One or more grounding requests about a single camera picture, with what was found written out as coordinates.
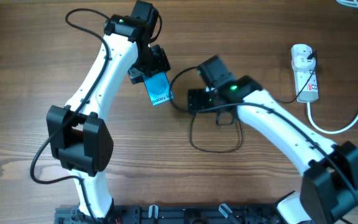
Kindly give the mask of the blue screen Galaxy smartphone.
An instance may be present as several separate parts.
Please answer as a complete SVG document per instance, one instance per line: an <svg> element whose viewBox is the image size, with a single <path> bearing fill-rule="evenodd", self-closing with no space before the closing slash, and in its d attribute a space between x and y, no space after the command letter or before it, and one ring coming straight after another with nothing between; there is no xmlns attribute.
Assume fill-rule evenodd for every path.
<svg viewBox="0 0 358 224"><path fill-rule="evenodd" d="M170 84L165 72L158 73L152 77L143 76L143 78L153 106L173 99L173 93L170 91Z"/></svg>

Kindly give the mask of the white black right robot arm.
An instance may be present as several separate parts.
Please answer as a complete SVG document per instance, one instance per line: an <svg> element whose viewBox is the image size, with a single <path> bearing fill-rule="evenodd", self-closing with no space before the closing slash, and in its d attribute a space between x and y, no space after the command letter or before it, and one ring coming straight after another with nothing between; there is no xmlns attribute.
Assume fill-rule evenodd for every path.
<svg viewBox="0 0 358 224"><path fill-rule="evenodd" d="M286 223L335 223L358 208L358 148L353 143L336 144L314 132L251 77L236 78L217 55L196 69L208 91L189 104L191 113L230 111L281 150L300 173L301 190L277 203Z"/></svg>

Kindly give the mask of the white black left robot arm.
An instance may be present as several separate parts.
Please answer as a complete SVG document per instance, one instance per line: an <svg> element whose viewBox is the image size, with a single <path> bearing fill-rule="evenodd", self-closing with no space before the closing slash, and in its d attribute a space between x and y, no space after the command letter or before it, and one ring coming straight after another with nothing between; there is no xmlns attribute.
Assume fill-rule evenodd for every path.
<svg viewBox="0 0 358 224"><path fill-rule="evenodd" d="M108 17L101 49L84 82L65 106L52 106L47 113L52 156L69 171L80 197L70 221L113 220L105 168L114 143L106 120L125 76L133 84L167 79L170 64L164 49L154 44L157 24L162 24L161 15L145 1L137 1L129 16Z"/></svg>

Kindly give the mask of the white charger plug adapter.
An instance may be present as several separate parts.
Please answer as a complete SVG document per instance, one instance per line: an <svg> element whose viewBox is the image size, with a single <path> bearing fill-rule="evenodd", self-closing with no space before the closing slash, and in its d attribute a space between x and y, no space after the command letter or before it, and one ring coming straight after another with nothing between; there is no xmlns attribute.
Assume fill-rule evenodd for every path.
<svg viewBox="0 0 358 224"><path fill-rule="evenodd" d="M295 72L304 72L307 70L313 70L316 65L314 58L307 59L305 55L297 55L292 58L291 66Z"/></svg>

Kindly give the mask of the white power strip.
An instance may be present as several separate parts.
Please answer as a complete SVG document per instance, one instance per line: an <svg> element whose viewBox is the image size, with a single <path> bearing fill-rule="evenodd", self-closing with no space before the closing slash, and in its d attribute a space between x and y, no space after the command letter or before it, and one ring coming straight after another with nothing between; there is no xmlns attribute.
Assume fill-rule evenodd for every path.
<svg viewBox="0 0 358 224"><path fill-rule="evenodd" d="M307 59L314 58L316 60L316 65L313 70L304 72L295 72L293 70L297 102L312 103L319 97L316 78L317 53L306 44L295 44L291 48L291 60L297 55L305 55Z"/></svg>

